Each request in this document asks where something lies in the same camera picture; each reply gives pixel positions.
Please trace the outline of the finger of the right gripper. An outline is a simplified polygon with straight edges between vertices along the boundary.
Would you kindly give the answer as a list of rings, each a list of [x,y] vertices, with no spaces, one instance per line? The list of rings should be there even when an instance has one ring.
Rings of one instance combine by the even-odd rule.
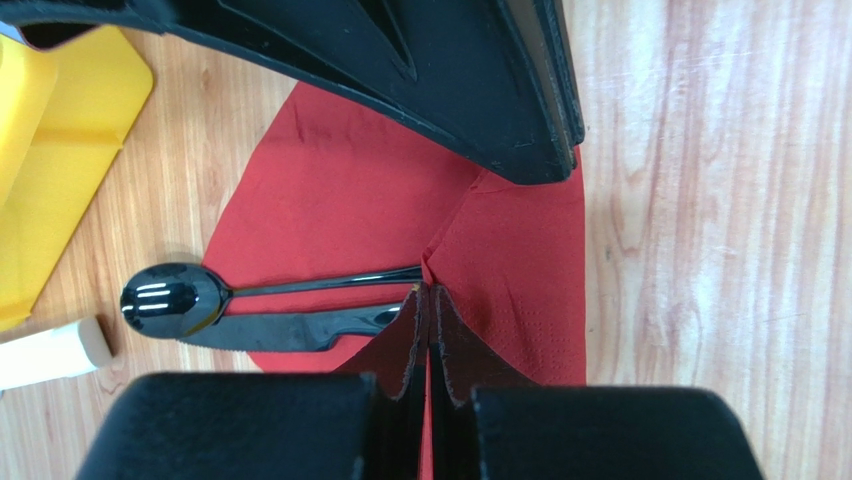
[[[562,182],[585,126],[559,1],[5,1],[37,47],[169,34],[381,113],[518,185]]]

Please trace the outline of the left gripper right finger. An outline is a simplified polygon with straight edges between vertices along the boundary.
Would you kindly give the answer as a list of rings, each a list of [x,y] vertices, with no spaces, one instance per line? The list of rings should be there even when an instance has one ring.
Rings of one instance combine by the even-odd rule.
[[[475,393],[536,387],[462,319],[449,291],[430,289],[429,361],[432,473],[435,479],[478,479],[480,435]]]

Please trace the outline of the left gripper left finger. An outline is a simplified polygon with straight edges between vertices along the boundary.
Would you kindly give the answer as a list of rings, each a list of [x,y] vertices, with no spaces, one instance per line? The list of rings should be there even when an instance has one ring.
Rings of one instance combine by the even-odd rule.
[[[365,374],[375,381],[364,450],[365,479],[421,477],[428,294],[426,284],[414,285],[392,322],[336,369]]]

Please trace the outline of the black knife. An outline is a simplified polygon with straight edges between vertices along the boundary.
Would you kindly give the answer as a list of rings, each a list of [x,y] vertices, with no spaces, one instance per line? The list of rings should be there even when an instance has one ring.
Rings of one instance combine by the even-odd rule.
[[[311,313],[225,316],[179,341],[228,351],[321,352],[331,349],[341,336],[377,336],[401,307],[396,303]]]

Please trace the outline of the red paper napkin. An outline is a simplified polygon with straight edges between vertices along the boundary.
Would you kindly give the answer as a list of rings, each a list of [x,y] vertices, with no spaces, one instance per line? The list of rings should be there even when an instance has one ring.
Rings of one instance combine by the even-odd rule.
[[[301,83],[255,148],[203,257],[233,287],[407,266],[541,384],[586,374],[580,170],[520,186]]]

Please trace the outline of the black spoon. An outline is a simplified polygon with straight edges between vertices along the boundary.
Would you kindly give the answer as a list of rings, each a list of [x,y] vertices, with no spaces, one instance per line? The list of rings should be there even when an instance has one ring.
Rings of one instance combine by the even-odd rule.
[[[410,284],[421,278],[422,269],[411,266],[289,284],[232,288],[215,272],[201,265],[164,263],[146,268],[128,280],[120,306],[125,321],[140,334],[158,339],[182,339],[210,329],[225,317],[228,304],[237,297]]]

